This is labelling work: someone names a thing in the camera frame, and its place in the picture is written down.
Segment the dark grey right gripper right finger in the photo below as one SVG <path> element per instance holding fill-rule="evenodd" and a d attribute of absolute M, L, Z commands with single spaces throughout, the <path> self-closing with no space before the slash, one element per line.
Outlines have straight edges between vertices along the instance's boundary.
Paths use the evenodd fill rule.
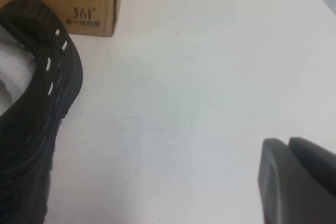
<path fill-rule="evenodd" d="M 335 182 L 335 154 L 301 137 L 292 137 L 289 148 L 319 182 Z"/>

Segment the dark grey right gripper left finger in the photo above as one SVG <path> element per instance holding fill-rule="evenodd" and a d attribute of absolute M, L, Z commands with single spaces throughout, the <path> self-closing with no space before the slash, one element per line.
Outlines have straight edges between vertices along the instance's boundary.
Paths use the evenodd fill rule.
<path fill-rule="evenodd" d="M 265 223 L 335 223 L 335 182 L 317 181 L 288 146 L 263 141 L 258 186 Z"/>

